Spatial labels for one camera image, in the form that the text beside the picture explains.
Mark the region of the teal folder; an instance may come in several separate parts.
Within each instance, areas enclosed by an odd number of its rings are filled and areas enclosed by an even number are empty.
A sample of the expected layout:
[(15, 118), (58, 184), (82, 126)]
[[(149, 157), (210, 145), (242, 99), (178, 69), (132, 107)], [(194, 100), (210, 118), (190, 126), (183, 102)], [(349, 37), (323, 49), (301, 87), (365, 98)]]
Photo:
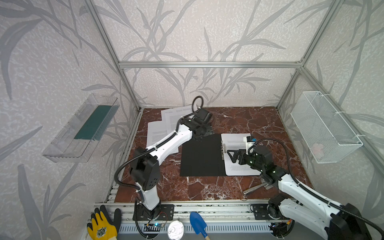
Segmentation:
[(201, 141), (190, 140), (182, 146), (181, 177), (225, 177), (221, 134)]

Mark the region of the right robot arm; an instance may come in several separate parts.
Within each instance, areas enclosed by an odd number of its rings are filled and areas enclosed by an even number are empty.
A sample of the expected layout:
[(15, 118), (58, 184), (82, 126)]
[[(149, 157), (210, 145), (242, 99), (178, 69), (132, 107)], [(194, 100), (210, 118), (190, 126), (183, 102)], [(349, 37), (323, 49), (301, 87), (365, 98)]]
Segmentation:
[(370, 240), (368, 226), (381, 235), (384, 233), (378, 225), (363, 218), (355, 206), (330, 200), (298, 181), (289, 170), (275, 165), (265, 147), (252, 145), (250, 148), (250, 153), (246, 149), (224, 151), (233, 163), (259, 171), (267, 185), (281, 191), (270, 199), (269, 205), (283, 217), (300, 223), (325, 240)]

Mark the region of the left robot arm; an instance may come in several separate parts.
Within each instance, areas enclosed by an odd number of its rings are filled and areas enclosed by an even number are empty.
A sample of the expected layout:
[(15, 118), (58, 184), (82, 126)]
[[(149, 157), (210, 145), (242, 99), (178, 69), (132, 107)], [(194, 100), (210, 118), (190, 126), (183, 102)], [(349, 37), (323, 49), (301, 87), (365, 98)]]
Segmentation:
[[(192, 139), (200, 140), (213, 133), (210, 124), (212, 114), (203, 108), (203, 97), (195, 97), (192, 105), (194, 106), (198, 99), (201, 100), (201, 105), (196, 110), (192, 110), (192, 113), (180, 117), (174, 131), (145, 149), (136, 149), (134, 157), (115, 171), (114, 181), (118, 185), (134, 188), (140, 195), (141, 201), (140, 205), (135, 207), (134, 220), (139, 215), (154, 220), (161, 214), (157, 184), (161, 177), (160, 166), (164, 160), (184, 143)], [(134, 165), (131, 167), (130, 176), (135, 183), (127, 184), (119, 179), (119, 174), (131, 163)]]

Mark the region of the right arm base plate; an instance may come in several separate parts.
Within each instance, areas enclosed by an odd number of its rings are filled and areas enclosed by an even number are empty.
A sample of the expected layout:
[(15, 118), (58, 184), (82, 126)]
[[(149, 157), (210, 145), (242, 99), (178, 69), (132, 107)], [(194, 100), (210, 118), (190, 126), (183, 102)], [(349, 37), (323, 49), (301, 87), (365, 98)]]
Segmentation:
[(255, 220), (272, 220), (268, 211), (268, 204), (251, 204), (250, 209)]

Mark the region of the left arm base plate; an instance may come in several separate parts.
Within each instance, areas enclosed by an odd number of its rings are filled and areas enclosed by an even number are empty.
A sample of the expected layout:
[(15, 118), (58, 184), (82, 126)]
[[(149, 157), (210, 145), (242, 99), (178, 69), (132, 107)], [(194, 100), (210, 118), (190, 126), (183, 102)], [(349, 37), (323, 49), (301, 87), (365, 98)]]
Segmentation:
[(175, 205), (159, 204), (153, 210), (148, 210), (143, 204), (137, 206), (138, 221), (170, 221), (173, 220)]

